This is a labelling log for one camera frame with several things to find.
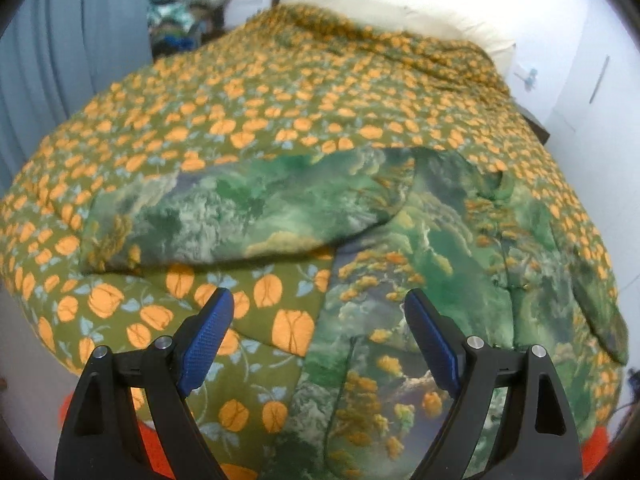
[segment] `blue gripper pad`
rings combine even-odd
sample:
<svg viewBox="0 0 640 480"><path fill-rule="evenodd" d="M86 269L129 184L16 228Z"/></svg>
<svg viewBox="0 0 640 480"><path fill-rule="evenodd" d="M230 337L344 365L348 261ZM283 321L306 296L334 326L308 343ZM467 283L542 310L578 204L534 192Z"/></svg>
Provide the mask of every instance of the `blue gripper pad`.
<svg viewBox="0 0 640 480"><path fill-rule="evenodd" d="M449 321L454 333L459 329L451 319L440 316L431 303L427 305L425 300L429 301L421 291L409 291L404 298L404 317L436 384L456 398L461 387L458 357L438 326Z"/></svg>
<svg viewBox="0 0 640 480"><path fill-rule="evenodd" d="M209 315L196 332L182 358L182 373L177 386L184 397L202 386L226 330L234 318L234 297L231 292L224 289L221 294L213 294L202 309L210 309Z"/></svg>

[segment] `green floral comforter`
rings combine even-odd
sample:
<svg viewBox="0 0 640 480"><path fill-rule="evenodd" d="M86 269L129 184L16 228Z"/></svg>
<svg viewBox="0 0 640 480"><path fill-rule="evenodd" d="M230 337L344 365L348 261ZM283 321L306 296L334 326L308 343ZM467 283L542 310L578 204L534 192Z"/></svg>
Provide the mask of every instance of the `green floral comforter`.
<svg viewBox="0 0 640 480"><path fill-rule="evenodd" d="M467 334L544 344L582 438L617 401L609 257L470 43L272 9L96 96L0 215L6 286L74 371L230 288L189 404L231 479L410 473L450 403L402 317L414 286Z"/></svg>

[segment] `metal screw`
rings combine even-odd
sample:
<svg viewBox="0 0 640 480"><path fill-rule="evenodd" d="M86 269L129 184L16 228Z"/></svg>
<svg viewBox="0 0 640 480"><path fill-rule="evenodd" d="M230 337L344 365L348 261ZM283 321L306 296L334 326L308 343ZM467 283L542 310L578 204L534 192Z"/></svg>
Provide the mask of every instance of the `metal screw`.
<svg viewBox="0 0 640 480"><path fill-rule="evenodd" d="M473 335L467 338L466 344L471 346L471 348L475 348L476 350L479 350L484 346L484 341L482 341L481 337L478 337L477 335Z"/></svg>
<svg viewBox="0 0 640 480"><path fill-rule="evenodd" d="M100 345L94 349L93 356L96 359L102 359L105 355L107 355L108 351L109 351L109 348L107 346Z"/></svg>
<svg viewBox="0 0 640 480"><path fill-rule="evenodd" d="M544 357L546 355L545 347L541 345L533 345L531 347L531 351L533 352L533 355L537 357Z"/></svg>
<svg viewBox="0 0 640 480"><path fill-rule="evenodd" d="M173 342L174 340L171 339L170 335L161 335L154 341L154 345L156 346L156 348L164 350L165 348L169 348L169 346L171 346L171 343Z"/></svg>

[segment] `pillow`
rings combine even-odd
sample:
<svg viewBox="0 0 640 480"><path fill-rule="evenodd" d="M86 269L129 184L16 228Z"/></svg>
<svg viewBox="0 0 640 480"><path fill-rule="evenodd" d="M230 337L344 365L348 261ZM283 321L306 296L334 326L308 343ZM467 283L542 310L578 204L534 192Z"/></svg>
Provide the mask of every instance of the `pillow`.
<svg viewBox="0 0 640 480"><path fill-rule="evenodd" d="M280 0L283 4L305 3L339 12L356 23L385 30L405 30L441 40L469 40L482 48L506 76L513 62L515 40L506 37L490 23L460 12L430 5L415 9L387 0Z"/></svg>

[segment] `blue curtain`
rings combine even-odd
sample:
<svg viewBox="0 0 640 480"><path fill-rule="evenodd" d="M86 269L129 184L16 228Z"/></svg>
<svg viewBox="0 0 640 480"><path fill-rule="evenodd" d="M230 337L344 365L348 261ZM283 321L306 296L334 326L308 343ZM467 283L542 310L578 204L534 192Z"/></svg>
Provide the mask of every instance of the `blue curtain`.
<svg viewBox="0 0 640 480"><path fill-rule="evenodd" d="M151 62L147 0L25 0L0 38L0 196L42 137Z"/></svg>

